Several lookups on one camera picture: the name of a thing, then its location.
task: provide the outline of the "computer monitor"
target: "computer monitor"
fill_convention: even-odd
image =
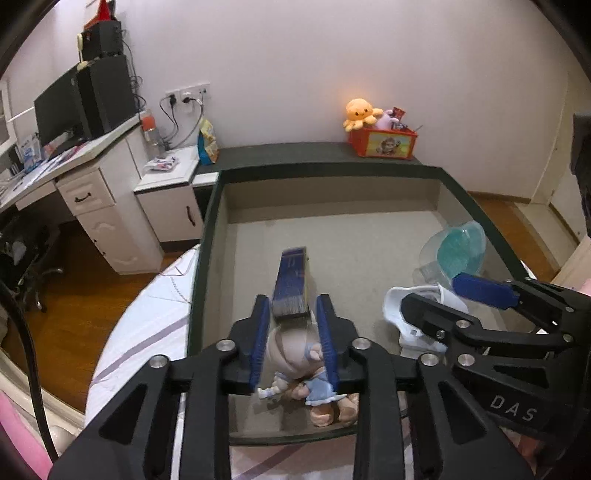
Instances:
[[[54,153],[53,156],[85,140],[72,84],[76,72],[77,67],[72,67],[35,100],[35,116],[41,145],[47,145],[67,131],[72,133],[72,137],[60,145],[56,150],[58,153]]]

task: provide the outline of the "door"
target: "door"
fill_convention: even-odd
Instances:
[[[137,197],[161,242],[201,238],[203,221],[191,185],[140,193]]]
[[[77,218],[113,270],[132,273],[150,269],[116,207],[84,213]]]

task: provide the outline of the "desk drawer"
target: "desk drawer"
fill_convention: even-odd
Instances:
[[[76,216],[115,204],[100,170],[91,171],[69,181],[58,190],[70,211]]]

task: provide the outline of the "drawer handle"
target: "drawer handle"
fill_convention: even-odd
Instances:
[[[88,197],[90,196],[90,192],[88,192],[85,196],[83,196],[81,199],[79,199],[78,197],[74,197],[74,203],[80,203],[83,202],[84,200],[86,200]]]
[[[193,215],[191,215],[191,209],[189,208],[189,206],[187,205],[187,218],[189,219],[189,222],[191,222],[191,225],[195,226],[195,220],[193,220]]]

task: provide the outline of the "pink object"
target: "pink object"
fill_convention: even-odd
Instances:
[[[47,480],[52,466],[49,455],[23,425],[19,414],[2,391],[0,391],[0,424],[23,460],[41,480]]]

